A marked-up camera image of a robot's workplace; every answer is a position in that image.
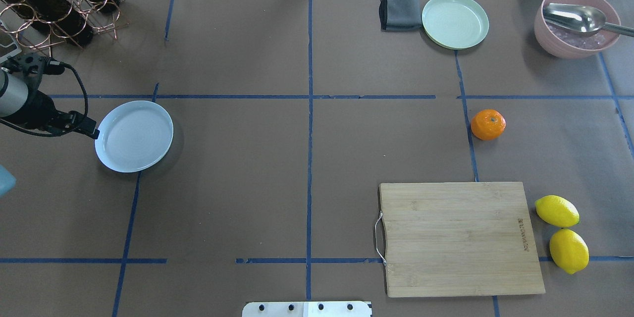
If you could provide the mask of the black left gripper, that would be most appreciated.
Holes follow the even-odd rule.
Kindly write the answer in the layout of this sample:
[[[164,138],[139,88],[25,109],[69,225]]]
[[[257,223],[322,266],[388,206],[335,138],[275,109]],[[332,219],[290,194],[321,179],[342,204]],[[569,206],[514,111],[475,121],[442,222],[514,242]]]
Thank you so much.
[[[45,75],[72,71],[81,89],[83,112],[59,111],[52,98],[39,90]],[[86,88],[77,70],[50,56],[27,53],[2,63],[2,123],[18,132],[37,137],[60,137],[79,133],[97,139],[97,123],[89,118]]]

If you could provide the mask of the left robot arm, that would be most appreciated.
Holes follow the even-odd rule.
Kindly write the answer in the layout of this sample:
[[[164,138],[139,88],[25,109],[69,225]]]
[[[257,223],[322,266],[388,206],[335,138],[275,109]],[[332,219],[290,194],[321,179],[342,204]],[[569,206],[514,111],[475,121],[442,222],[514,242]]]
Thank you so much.
[[[84,111],[59,111],[52,98],[39,90],[43,76],[61,75],[68,69],[79,85]],[[1,64],[0,116],[2,125],[36,137],[61,137],[79,133],[97,140],[100,131],[89,118],[88,93],[73,66],[36,53],[7,58]]]

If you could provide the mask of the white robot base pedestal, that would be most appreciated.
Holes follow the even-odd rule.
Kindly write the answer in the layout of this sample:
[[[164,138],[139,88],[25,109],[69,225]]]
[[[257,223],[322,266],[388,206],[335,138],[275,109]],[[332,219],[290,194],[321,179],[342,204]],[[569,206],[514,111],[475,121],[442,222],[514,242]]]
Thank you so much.
[[[287,301],[247,303],[243,317],[371,317],[365,301]]]

